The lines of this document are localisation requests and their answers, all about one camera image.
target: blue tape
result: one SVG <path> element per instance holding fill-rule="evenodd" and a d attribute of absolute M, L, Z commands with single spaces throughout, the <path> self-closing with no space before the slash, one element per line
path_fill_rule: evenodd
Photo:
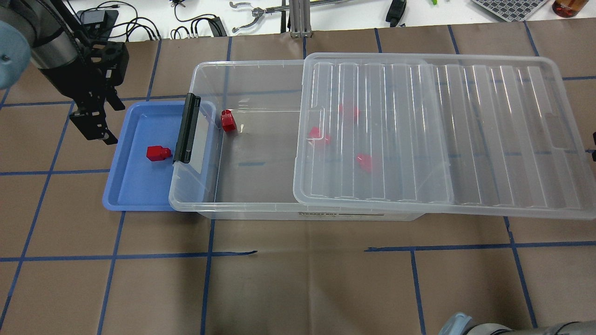
<path fill-rule="evenodd" d="M 213 252 L 213 257 L 247 256 L 256 253 L 257 250 L 248 252 Z M 201 258 L 207 257 L 206 252 L 189 253 L 147 253 L 137 255 L 116 255 L 116 259 L 158 259 L 158 258 Z M 47 262 L 53 260 L 108 260 L 112 255 L 82 255 L 82 256 L 33 256 L 33 257 L 4 257 L 0 262 Z"/>
<path fill-rule="evenodd" d="M 374 36 L 375 38 L 377 38 L 377 49 L 378 49 L 378 53 L 382 54 L 383 53 L 383 48 L 381 47 L 381 39 L 378 37 L 378 29 L 375 28 L 374 29 Z"/>
<path fill-rule="evenodd" d="M 121 98 L 122 101 L 145 100 L 145 97 Z"/>
<path fill-rule="evenodd" d="M 534 307 L 532 306 L 532 300 L 530 299 L 530 293 L 527 290 L 526 278 L 523 275 L 522 263 L 520 262 L 520 256 L 517 253 L 516 241 L 513 238 L 513 233 L 510 230 L 509 217 L 503 216 L 503 220 L 505 221 L 505 228 L 507 229 L 507 234 L 509 235 L 511 250 L 513 251 L 513 258 L 516 262 L 517 274 L 520 277 L 521 290 L 523 291 L 523 296 L 526 299 L 527 312 L 530 315 L 532 327 L 538 328 L 538 323 L 536 322 L 536 315 L 534 314 Z"/>
<path fill-rule="evenodd" d="M 21 252 L 21 259 L 18 262 L 17 270 L 14 273 L 13 281 L 10 285 L 10 289 L 8 291 L 8 297 L 6 302 L 4 303 L 4 309 L 2 310 L 2 315 L 0 315 L 0 330 L 2 329 L 2 325 L 4 324 L 4 318 L 6 317 L 6 313 L 8 312 L 8 307 L 10 307 L 10 300 L 14 293 L 14 287 L 17 285 L 18 276 L 21 273 L 21 268 L 23 267 L 23 259 L 27 254 L 27 249 L 29 248 L 29 243 L 31 243 L 31 237 L 33 236 L 33 230 L 35 229 L 35 225 L 37 223 L 37 219 L 39 217 L 39 211 L 41 210 L 41 205 L 44 202 L 45 193 L 48 190 L 49 179 L 51 177 L 51 172 L 54 170 L 54 165 L 56 164 L 56 160 L 58 159 L 58 153 L 60 152 L 60 147 L 62 146 L 62 141 L 64 140 L 64 135 L 66 134 L 66 127 L 69 124 L 68 115 L 72 112 L 75 104 L 70 104 L 69 112 L 66 116 L 66 120 L 64 121 L 64 126 L 62 127 L 62 133 L 60 134 L 60 139 L 58 140 L 58 145 L 56 146 L 56 151 L 54 152 L 54 157 L 52 158 L 52 163 L 49 166 L 48 176 L 45 178 L 44 187 L 41 191 L 41 195 L 39 196 L 38 205 L 35 208 L 35 214 L 33 215 L 33 221 L 31 222 L 31 226 L 29 227 L 29 232 L 27 233 L 27 238 L 25 239 L 25 244 L 23 246 L 23 251 Z"/>
<path fill-rule="evenodd" d="M 588 246 L 596 246 L 596 241 L 516 243 L 516 247 L 518 247 L 518 248 L 588 247 Z"/>
<path fill-rule="evenodd" d="M 114 267 L 116 266 L 116 255 L 118 255 L 118 247 L 120 246 L 120 236 L 122 235 L 122 227 L 124 226 L 124 218 L 126 212 L 120 215 L 120 222 L 118 223 L 118 232 L 116 233 L 116 241 L 114 242 L 114 250 L 112 251 L 110 272 L 108 272 L 108 280 L 105 284 L 104 301 L 101 304 L 100 321 L 97 325 L 97 335 L 101 335 L 104 328 L 105 309 L 108 307 L 108 298 L 110 297 L 111 280 L 114 276 Z"/>
<path fill-rule="evenodd" d="M 205 268 L 205 281 L 203 286 L 203 303 L 201 309 L 201 329 L 200 334 L 205 335 L 205 326 L 207 324 L 207 298 L 209 297 L 209 279 L 211 277 L 211 261 L 213 255 L 213 237 L 215 236 L 215 220 L 211 220 L 211 229 L 209 229 L 209 246 L 207 248 L 207 266 Z"/>
<path fill-rule="evenodd" d="M 157 42 L 157 51 L 155 53 L 155 61 L 153 62 L 153 71 L 151 71 L 151 80 L 149 80 L 149 89 L 147 90 L 146 101 L 149 101 L 151 90 L 153 89 L 153 81 L 155 80 L 155 72 L 157 71 L 157 62 L 159 61 L 159 52 L 162 50 L 162 40 Z"/>
<path fill-rule="evenodd" d="M 80 175 L 83 173 L 108 173 L 110 169 L 93 169 L 93 170 L 62 170 L 52 171 L 53 175 Z"/>
<path fill-rule="evenodd" d="M 596 79 L 596 76 L 563 77 L 563 80 L 590 80 L 590 79 Z"/>
<path fill-rule="evenodd" d="M 0 172 L 0 176 L 29 176 L 29 175 L 47 175 L 49 171 L 16 171 Z"/>
<path fill-rule="evenodd" d="M 185 94 L 179 94 L 179 95 L 159 95 L 158 97 L 151 97 L 150 99 L 184 99 L 186 98 Z"/>
<path fill-rule="evenodd" d="M 2 106 L 4 106 L 4 103 L 6 102 L 6 98 L 8 97 L 8 92 L 10 92 L 10 87 L 6 89 L 6 91 L 4 91 L 4 95 L 2 96 L 2 100 L 0 100 L 0 109 L 2 109 Z"/>
<path fill-rule="evenodd" d="M 405 252 L 405 251 L 432 251 L 432 250 L 477 250 L 477 249 L 504 249 L 509 248 L 507 243 L 499 244 L 462 244 L 459 246 L 411 246 L 411 247 L 369 247 L 364 252 Z"/>
<path fill-rule="evenodd" d="M 228 37 L 228 52 L 226 53 L 225 60 L 230 61 L 232 56 L 232 36 Z"/>
<path fill-rule="evenodd" d="M 426 335 L 426 326 L 424 325 L 424 311 L 422 309 L 422 297 L 420 295 L 420 283 L 418 282 L 418 267 L 416 266 L 416 255 L 410 251 L 412 261 L 412 275 L 414 276 L 414 291 L 416 293 L 416 305 L 418 306 L 418 320 L 420 321 L 420 333 Z"/>
<path fill-rule="evenodd" d="M 306 37 L 302 38 L 302 59 L 306 59 Z"/>
<path fill-rule="evenodd" d="M 523 22 L 524 27 L 526 28 L 527 37 L 530 39 L 530 44 L 532 46 L 532 50 L 534 50 L 535 56 L 540 56 L 538 53 L 538 49 L 536 48 L 536 44 L 534 44 L 534 38 L 532 38 L 532 33 L 530 32 L 530 27 L 527 26 L 527 23 Z"/>
<path fill-rule="evenodd" d="M 447 25 L 447 29 L 449 29 L 449 35 L 451 36 L 451 43 L 453 43 L 453 49 L 455 50 L 455 53 L 459 55 L 460 49 L 457 47 L 457 41 L 455 40 L 455 35 L 453 34 L 453 29 L 451 28 L 450 24 Z"/>
<path fill-rule="evenodd" d="M 48 101 L 44 103 L 18 103 L 18 104 L 4 104 L 4 107 L 18 107 L 18 106 L 47 106 L 47 105 L 68 105 L 73 101 Z"/>

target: blue tray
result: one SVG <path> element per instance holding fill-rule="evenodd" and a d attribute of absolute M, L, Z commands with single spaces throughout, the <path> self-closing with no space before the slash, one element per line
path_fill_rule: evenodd
<path fill-rule="evenodd" d="M 172 157 L 147 159 L 147 147 L 176 147 L 184 101 L 152 101 L 132 105 L 122 125 L 103 204 L 109 210 L 174 210 L 168 202 Z"/>

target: metal tongs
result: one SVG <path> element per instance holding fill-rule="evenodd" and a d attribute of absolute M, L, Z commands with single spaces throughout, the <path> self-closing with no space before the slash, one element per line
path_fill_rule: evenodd
<path fill-rule="evenodd" d="M 346 1 L 350 1 L 350 0 L 318 0 L 318 1 L 311 1 L 311 7 L 314 6 L 322 6 L 322 5 L 327 5 L 327 4 L 335 4 L 338 2 L 346 2 Z M 233 3 L 232 1 L 229 2 L 229 6 L 232 8 L 238 8 L 238 6 L 249 6 L 250 8 L 252 8 L 252 13 L 253 13 L 253 17 L 254 20 L 249 23 L 249 24 L 245 24 L 243 26 L 240 27 L 234 27 L 232 28 L 232 33 L 237 33 L 240 29 L 245 29 L 245 28 L 249 28 L 254 26 L 261 17 L 263 17 L 263 14 L 270 14 L 270 13 L 276 13 L 276 12 L 282 12 L 282 11 L 287 11 L 290 10 L 290 6 L 289 5 L 284 5 L 284 6 L 277 6 L 277 7 L 269 7 L 269 8 L 260 8 L 260 7 L 253 7 L 250 2 L 236 2 Z"/>

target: black clip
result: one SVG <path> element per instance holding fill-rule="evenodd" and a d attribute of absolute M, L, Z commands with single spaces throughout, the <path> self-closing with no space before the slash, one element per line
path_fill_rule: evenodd
<path fill-rule="evenodd" d="M 193 153 L 194 132 L 197 129 L 198 108 L 201 105 L 201 97 L 192 93 L 187 94 L 182 112 L 182 122 L 174 152 L 174 162 L 188 163 Z"/>

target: storage box lid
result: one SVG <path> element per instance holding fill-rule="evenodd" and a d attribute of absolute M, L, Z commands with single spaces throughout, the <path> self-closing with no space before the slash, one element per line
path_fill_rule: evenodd
<path fill-rule="evenodd" d="M 540 57 L 311 54 L 293 191 L 384 212 L 596 217 L 561 75 Z"/>

